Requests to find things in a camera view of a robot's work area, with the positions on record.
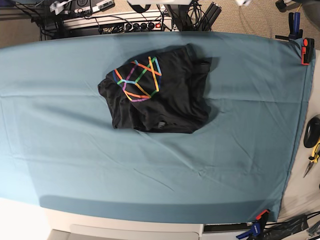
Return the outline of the dark grey T-shirt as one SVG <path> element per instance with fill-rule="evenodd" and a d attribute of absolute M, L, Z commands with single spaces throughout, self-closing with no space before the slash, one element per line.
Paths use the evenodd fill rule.
<path fill-rule="evenodd" d="M 187 44 L 142 53 L 111 70 L 97 88 L 113 128 L 182 134 L 202 128 L 211 111 L 204 99 L 211 64 Z"/>

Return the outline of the white power strip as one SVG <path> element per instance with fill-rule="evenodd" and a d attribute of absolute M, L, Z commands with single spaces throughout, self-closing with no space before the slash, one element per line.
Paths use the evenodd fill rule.
<path fill-rule="evenodd" d="M 163 32 L 174 29 L 173 20 L 167 15 L 120 14 L 77 17 L 63 22 L 67 30 L 80 30 L 97 27 L 99 32 L 120 27 L 128 32 Z"/>

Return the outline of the teal table cloth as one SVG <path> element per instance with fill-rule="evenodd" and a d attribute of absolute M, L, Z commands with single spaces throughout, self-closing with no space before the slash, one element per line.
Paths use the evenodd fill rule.
<path fill-rule="evenodd" d="M 190 46 L 211 58 L 212 112 L 192 134 L 114 129 L 98 84 L 127 60 Z M 0 51 L 0 196 L 110 219 L 276 220 L 316 62 L 303 41 L 223 32 L 107 34 Z"/>

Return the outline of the black aluminium extrusion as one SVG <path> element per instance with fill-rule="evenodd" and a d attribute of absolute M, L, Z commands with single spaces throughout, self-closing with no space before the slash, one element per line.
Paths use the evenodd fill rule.
<path fill-rule="evenodd" d="M 211 31 L 211 27 L 220 15 L 221 11 L 222 8 L 215 2 L 212 2 L 201 17 L 198 24 L 198 30 L 202 32 Z"/>

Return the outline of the orange black clamp bottom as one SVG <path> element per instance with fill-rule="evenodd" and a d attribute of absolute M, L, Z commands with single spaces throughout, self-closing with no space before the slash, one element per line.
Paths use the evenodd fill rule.
<path fill-rule="evenodd" d="M 265 209 L 260 214 L 258 214 L 256 216 L 255 220 L 257 222 L 259 222 L 260 224 L 262 224 L 262 223 L 266 224 L 268 222 L 268 219 L 269 219 L 269 214 L 270 214 L 270 210 L 269 209 Z"/>

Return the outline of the orange black clamp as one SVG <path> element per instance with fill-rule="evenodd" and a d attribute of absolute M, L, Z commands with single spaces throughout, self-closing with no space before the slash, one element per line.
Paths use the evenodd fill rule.
<path fill-rule="evenodd" d="M 269 209 L 265 209 L 260 214 L 258 214 L 256 216 L 255 220 L 257 222 L 259 222 L 260 224 L 262 224 L 262 223 L 266 224 L 268 222 L 268 219 L 269 219 L 269 214 L 270 214 L 270 210 Z"/>
<path fill-rule="evenodd" d="M 313 59 L 315 40 L 313 38 L 304 38 L 301 47 L 301 64 L 307 66 Z"/>

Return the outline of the blue clamp bottom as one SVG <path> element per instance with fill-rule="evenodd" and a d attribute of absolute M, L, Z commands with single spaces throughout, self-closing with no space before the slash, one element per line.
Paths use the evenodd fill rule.
<path fill-rule="evenodd" d="M 242 234 L 236 236 L 238 240 L 243 240 L 249 237 L 258 237 L 261 234 L 261 225 L 259 222 L 254 222 L 250 229 Z"/>

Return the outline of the blue clamp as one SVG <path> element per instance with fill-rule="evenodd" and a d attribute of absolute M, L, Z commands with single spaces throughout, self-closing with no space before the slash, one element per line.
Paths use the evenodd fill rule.
<path fill-rule="evenodd" d="M 303 37 L 303 30 L 300 29 L 300 20 L 301 14 L 299 12 L 290 12 L 288 14 L 289 41 L 294 41 Z"/>
<path fill-rule="evenodd" d="M 250 229 L 242 234 L 236 236 L 238 240 L 243 240 L 249 237 L 258 237 L 261 234 L 261 225 L 259 222 L 254 222 Z"/>

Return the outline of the black computer mouse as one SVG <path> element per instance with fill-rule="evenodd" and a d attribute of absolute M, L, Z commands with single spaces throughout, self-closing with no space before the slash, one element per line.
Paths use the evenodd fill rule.
<path fill-rule="evenodd" d="M 313 148 L 320 138 L 320 119 L 317 116 L 311 118 L 305 129 L 303 145 L 306 148 Z"/>

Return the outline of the orange black clamp top right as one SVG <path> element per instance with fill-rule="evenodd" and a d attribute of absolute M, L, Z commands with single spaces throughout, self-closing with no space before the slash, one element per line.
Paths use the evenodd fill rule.
<path fill-rule="evenodd" d="M 313 38 L 304 38 L 301 47 L 301 64 L 307 66 L 313 59 L 315 40 Z"/>

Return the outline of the blue clamp top right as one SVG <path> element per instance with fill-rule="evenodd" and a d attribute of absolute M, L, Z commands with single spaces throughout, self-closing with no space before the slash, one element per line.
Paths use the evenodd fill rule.
<path fill-rule="evenodd" d="M 300 20 L 301 14 L 299 12 L 290 12 L 288 14 L 289 41 L 294 41 L 303 37 L 303 30 L 300 29 Z"/>

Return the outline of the yellow handled pliers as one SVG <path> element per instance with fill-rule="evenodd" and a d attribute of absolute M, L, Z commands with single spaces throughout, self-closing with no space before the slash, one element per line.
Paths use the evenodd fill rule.
<path fill-rule="evenodd" d="M 319 157 L 320 157 L 320 142 L 318 141 L 318 143 L 312 149 L 312 154 L 308 158 L 309 164 L 307 165 L 303 178 L 306 177 L 306 175 L 311 171 L 312 167 L 318 162 Z"/>

